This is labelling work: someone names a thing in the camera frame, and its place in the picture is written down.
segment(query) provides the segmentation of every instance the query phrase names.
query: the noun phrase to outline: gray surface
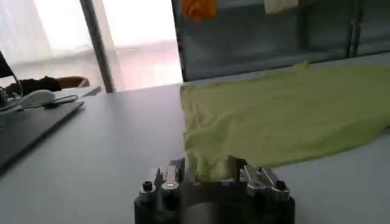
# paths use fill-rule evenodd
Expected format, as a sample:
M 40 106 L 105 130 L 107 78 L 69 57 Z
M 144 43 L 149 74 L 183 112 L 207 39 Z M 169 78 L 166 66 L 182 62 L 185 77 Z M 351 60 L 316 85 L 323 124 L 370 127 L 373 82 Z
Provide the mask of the gray surface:
M 149 169 L 185 155 L 179 85 L 84 99 L 77 116 L 0 179 L 1 223 L 133 223 Z M 297 201 L 296 223 L 387 223 L 389 146 L 387 135 L 278 168 Z

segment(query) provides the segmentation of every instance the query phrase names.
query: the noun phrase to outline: fabric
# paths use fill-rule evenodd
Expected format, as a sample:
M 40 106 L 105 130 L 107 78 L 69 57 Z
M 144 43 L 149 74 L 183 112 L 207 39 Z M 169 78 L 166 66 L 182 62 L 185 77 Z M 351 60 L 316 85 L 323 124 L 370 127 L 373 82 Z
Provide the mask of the fabric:
M 390 124 L 390 67 L 298 65 L 180 94 L 200 180 L 226 177 L 229 155 L 253 166 L 296 163 L 367 144 Z
M 264 0 L 266 14 L 275 14 L 298 6 L 298 0 Z
M 195 22 L 214 18 L 217 15 L 217 0 L 183 0 L 183 15 Z

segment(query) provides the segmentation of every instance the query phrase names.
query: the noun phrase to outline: desk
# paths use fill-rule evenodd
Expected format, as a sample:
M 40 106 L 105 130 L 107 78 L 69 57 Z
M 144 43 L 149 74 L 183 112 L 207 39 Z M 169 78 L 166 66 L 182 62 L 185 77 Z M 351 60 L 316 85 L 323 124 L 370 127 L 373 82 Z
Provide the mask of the desk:
M 149 169 L 185 156 L 179 87 L 84 98 L 79 114 L 0 179 L 1 223 L 133 223 Z M 389 148 L 386 135 L 276 169 L 296 198 L 296 223 L 387 223 Z
M 55 94 L 55 98 L 57 99 L 69 95 L 77 95 L 81 98 L 85 96 L 95 96 L 100 91 L 102 91 L 102 88 L 100 86 L 88 86 L 83 88 L 63 89 L 61 91 L 54 92 L 54 94 Z

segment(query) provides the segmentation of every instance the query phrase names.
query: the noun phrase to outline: computer mouse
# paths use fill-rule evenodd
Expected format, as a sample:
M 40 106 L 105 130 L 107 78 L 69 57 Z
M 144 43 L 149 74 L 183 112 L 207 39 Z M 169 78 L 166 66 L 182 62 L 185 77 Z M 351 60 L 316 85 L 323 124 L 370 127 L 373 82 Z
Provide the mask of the computer mouse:
M 46 89 L 36 90 L 20 100 L 22 107 L 32 107 L 43 103 L 48 103 L 55 99 L 55 94 L 52 91 Z

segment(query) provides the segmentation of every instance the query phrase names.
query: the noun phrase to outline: orange bag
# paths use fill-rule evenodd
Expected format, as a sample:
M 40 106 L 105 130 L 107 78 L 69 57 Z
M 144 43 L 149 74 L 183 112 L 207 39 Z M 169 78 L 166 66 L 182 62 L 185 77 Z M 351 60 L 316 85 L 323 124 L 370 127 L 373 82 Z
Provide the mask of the orange bag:
M 183 15 L 195 22 L 214 18 L 217 15 L 217 0 L 183 0 Z

